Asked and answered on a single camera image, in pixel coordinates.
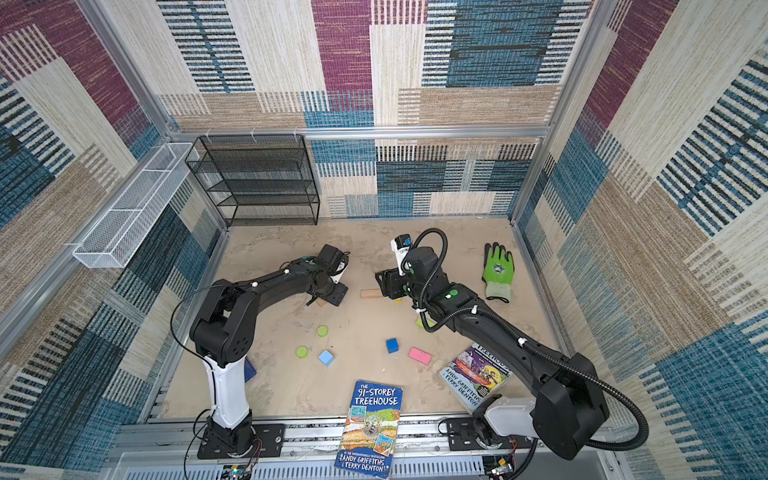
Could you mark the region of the light green rectangular block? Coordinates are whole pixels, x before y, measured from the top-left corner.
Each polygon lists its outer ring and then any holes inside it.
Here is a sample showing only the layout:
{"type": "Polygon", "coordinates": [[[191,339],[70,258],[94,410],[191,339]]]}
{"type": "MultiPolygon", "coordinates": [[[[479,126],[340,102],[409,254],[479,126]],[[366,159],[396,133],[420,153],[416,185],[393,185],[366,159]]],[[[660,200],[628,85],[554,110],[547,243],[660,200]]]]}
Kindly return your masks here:
{"type": "MultiPolygon", "coordinates": [[[[418,328],[420,328],[420,329],[422,329],[422,330],[425,330],[425,328],[424,328],[424,325],[423,325],[423,322],[421,321],[421,319],[420,319],[420,318],[417,318],[415,323],[416,323],[416,325],[417,325],[417,327],[418,327],[418,328]]],[[[432,320],[432,319],[430,319],[430,318],[426,318],[426,323],[427,323],[427,325],[428,325],[430,328],[434,327],[434,325],[436,324],[436,322],[435,322],[435,321],[433,321],[433,320],[432,320]]]]}

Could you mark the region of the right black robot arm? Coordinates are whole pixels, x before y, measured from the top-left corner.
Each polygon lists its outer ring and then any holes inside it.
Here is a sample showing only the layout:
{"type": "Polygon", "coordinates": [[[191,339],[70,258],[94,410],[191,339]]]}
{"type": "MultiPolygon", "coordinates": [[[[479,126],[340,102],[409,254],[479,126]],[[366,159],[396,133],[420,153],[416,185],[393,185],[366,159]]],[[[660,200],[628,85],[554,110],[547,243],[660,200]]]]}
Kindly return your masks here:
{"type": "Polygon", "coordinates": [[[510,436],[541,440],[552,452],[573,459],[583,447],[611,449],[595,439],[609,419],[609,386],[581,354],[572,357],[529,338],[496,314],[469,287],[452,282],[442,269],[446,254],[429,246],[394,247],[396,267],[376,273],[385,297],[409,297],[430,333],[446,327],[488,351],[533,396],[530,406],[494,395],[474,409],[479,442],[495,446],[510,436]]]}

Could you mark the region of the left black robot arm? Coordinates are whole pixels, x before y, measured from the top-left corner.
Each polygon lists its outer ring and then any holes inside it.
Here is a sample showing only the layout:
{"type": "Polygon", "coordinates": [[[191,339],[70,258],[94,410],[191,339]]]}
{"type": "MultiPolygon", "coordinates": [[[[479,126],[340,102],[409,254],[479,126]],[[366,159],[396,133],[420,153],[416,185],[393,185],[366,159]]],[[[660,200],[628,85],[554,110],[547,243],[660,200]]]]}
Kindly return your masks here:
{"type": "Polygon", "coordinates": [[[340,282],[349,254],[333,250],[304,256],[255,279],[220,279],[206,291],[190,328],[189,338],[207,371],[211,414],[206,421],[202,450],[215,458],[242,457],[253,452],[257,434],[246,399],[244,364],[255,339],[257,317],[263,310],[293,295],[308,294],[338,306],[347,292],[340,282]]]}

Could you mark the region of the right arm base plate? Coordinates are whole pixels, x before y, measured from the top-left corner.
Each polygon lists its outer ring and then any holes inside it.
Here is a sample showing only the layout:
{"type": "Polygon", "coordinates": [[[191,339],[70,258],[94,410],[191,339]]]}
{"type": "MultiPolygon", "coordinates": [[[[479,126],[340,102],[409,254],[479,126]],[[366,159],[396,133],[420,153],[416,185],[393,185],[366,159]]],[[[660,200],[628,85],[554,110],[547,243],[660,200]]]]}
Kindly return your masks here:
{"type": "Polygon", "coordinates": [[[438,433],[447,438],[450,451],[528,449],[533,440],[524,436],[492,437],[485,441],[472,417],[449,417],[438,422],[438,433]]]}

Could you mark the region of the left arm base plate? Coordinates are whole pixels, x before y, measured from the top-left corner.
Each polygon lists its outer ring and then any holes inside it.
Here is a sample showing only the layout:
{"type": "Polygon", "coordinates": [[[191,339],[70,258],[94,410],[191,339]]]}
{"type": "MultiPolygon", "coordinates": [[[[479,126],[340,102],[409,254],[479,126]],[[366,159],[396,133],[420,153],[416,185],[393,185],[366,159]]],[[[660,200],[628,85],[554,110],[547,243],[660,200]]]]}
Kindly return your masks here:
{"type": "Polygon", "coordinates": [[[279,457],[286,425],[251,424],[226,429],[212,423],[204,430],[196,458],[199,460],[279,457]]]}

